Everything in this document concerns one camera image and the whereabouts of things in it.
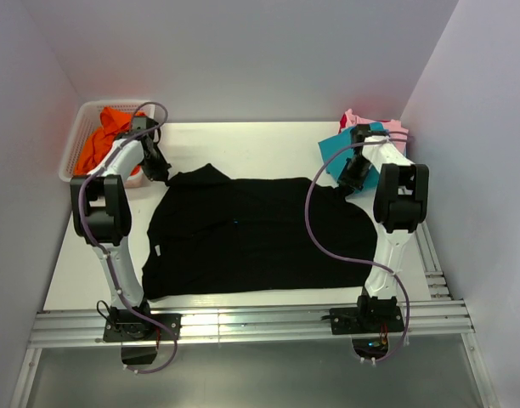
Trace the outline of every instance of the white plastic basket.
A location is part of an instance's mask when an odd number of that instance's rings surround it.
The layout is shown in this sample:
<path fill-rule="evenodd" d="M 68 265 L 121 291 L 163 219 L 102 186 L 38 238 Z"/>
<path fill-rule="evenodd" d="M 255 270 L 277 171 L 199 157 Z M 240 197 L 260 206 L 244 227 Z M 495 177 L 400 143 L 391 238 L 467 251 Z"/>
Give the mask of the white plastic basket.
<path fill-rule="evenodd" d="M 121 112 L 133 113 L 137 107 L 144 102 L 146 101 L 136 99 L 97 100 L 87 102 L 81 106 L 73 123 L 70 137 L 65 145 L 64 157 L 59 165 L 58 175 L 60 179 L 69 182 L 71 177 L 73 177 L 73 169 L 75 168 L 79 155 L 81 155 L 84 142 L 86 142 L 88 136 L 90 136 L 94 130 L 101 126 L 99 114 L 106 106 L 118 109 Z M 154 119 L 155 107 L 153 105 L 147 105 L 141 112 Z M 137 174 L 128 177 L 124 185 L 127 188 L 139 187 L 142 181 L 143 171 L 139 170 Z"/>

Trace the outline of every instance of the black garment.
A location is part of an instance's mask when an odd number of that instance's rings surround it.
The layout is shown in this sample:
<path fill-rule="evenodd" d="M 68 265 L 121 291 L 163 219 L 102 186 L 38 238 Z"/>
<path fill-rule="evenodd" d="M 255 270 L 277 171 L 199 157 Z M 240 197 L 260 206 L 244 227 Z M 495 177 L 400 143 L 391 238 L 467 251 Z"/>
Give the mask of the black garment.
<path fill-rule="evenodd" d="M 369 265 L 329 258 L 309 239 L 303 211 L 310 184 L 232 180 L 210 164 L 177 174 L 150 221 L 146 297 L 362 286 Z M 310 218 L 332 252 L 373 259 L 373 223 L 333 188 L 315 186 Z"/>

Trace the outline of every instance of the blue cloth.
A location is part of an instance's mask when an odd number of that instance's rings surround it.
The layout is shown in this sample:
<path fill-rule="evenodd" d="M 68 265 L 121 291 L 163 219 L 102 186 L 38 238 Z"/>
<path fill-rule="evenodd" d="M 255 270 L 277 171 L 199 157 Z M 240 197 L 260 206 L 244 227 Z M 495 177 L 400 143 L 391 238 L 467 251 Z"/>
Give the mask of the blue cloth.
<path fill-rule="evenodd" d="M 379 122 L 373 122 L 370 124 L 371 130 L 385 130 Z M 351 144 L 351 130 L 353 127 L 349 127 L 345 129 L 343 132 L 337 134 L 336 136 L 332 136 L 331 138 L 325 139 L 319 142 L 320 154 L 322 155 L 322 161 L 326 163 L 330 157 L 334 155 L 338 150 L 342 149 L 345 146 L 349 146 Z M 354 156 L 354 150 L 349 149 L 344 151 L 334 159 L 332 163 L 328 165 L 326 168 L 326 172 L 331 175 L 335 181 L 339 178 L 339 175 L 342 173 L 345 164 L 347 163 L 347 159 Z M 374 167 L 371 167 L 370 172 L 364 181 L 364 190 L 374 189 L 377 187 L 377 183 L 379 182 L 379 173 L 375 170 Z"/>

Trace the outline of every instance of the pink cloth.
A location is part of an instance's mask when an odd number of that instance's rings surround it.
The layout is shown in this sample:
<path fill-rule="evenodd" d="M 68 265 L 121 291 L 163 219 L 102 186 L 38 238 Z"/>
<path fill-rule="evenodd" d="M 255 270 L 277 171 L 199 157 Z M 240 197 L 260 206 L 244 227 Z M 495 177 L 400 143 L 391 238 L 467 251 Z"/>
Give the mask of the pink cloth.
<path fill-rule="evenodd" d="M 389 132 L 405 132 L 408 133 L 409 130 L 405 127 L 402 127 L 402 122 L 400 121 L 372 121 L 371 119 L 365 119 L 363 117 L 360 117 L 358 115 L 353 114 L 353 110 L 349 109 L 347 110 L 343 116 L 341 121 L 339 121 L 339 133 L 341 133 L 346 128 L 350 128 L 351 126 L 356 125 L 369 125 L 373 122 L 380 122 L 382 123 L 382 126 Z M 394 134 L 394 138 L 399 139 L 407 139 L 407 136 L 403 134 Z M 394 145 L 398 148 L 399 151 L 402 153 L 405 153 L 405 143 L 404 142 L 394 142 Z"/>

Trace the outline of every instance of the orange fabric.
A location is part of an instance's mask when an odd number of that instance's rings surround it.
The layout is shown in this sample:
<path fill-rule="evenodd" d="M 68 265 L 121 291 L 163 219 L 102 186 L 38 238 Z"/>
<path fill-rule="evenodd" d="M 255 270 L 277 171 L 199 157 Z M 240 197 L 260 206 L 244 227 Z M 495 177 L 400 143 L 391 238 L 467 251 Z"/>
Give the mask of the orange fabric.
<path fill-rule="evenodd" d="M 104 157 L 109 153 L 110 147 L 117 134 L 126 132 L 130 126 L 132 119 L 131 113 L 120 112 L 106 106 L 99 114 L 101 126 L 98 127 L 90 136 L 82 147 L 81 155 L 76 161 L 73 174 L 82 176 L 94 170 Z M 137 174 L 141 167 L 136 166 L 132 174 Z"/>

